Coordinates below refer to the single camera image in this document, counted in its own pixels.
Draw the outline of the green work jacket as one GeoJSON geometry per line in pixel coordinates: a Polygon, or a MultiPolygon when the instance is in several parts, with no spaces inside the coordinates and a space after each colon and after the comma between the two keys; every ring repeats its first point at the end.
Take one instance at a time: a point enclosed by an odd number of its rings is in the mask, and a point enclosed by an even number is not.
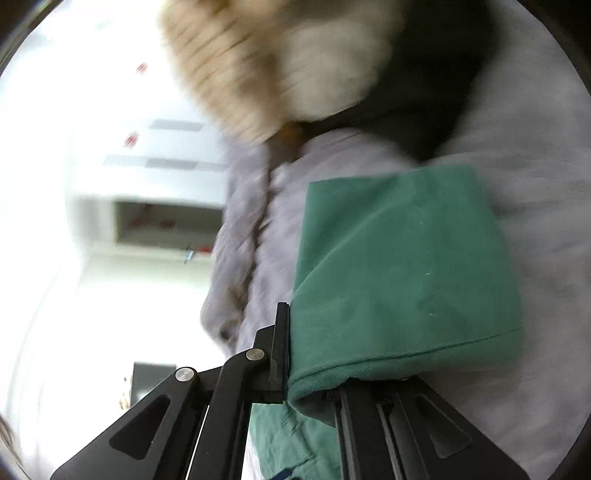
{"type": "Polygon", "coordinates": [[[515,360],[522,305],[475,171],[437,166],[311,183],[290,301],[287,401],[257,405],[267,479],[335,479],[325,391],[515,360]]]}

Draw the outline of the white wardrobe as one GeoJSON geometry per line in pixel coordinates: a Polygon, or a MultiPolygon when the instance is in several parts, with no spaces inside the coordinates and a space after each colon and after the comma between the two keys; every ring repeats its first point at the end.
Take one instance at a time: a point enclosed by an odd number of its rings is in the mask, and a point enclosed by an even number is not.
{"type": "Polygon", "coordinates": [[[83,185],[106,202],[116,241],[211,253],[228,190],[225,145],[171,64],[119,66],[91,101],[83,185]]]}

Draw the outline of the lavender quilted bedspread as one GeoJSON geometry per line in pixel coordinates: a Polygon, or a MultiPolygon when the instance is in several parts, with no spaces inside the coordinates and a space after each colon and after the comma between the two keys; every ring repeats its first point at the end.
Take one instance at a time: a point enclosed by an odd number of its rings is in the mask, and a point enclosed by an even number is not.
{"type": "MultiPolygon", "coordinates": [[[[435,375],[437,391],[534,479],[547,479],[574,445],[590,412],[590,97],[551,33],[516,1],[490,2],[498,45],[468,110],[435,156],[475,166],[492,195],[525,301],[525,351],[515,365],[435,375]]],[[[336,129],[274,171],[266,230],[245,317],[231,290],[249,257],[247,208],[259,205],[250,148],[228,146],[228,200],[215,240],[211,289],[200,318],[226,354],[252,346],[290,298],[308,184],[409,167],[394,142],[336,129]]]]}

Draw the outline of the beige striped garment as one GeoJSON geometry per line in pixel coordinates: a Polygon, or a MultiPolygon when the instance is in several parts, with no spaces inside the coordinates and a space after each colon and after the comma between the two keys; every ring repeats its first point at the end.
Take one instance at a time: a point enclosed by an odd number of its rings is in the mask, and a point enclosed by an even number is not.
{"type": "Polygon", "coordinates": [[[287,11],[287,1],[164,4],[160,25],[181,80],[225,134],[252,143],[303,138],[281,84],[287,11]]]}

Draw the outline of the black garment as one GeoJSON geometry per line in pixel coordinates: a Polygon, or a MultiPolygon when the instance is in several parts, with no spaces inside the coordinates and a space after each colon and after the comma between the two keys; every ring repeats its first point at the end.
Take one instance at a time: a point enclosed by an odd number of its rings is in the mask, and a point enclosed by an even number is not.
{"type": "Polygon", "coordinates": [[[305,123],[304,134],[355,128],[428,162],[451,139],[497,45],[488,1],[411,1],[376,86],[360,104],[305,123]]]}

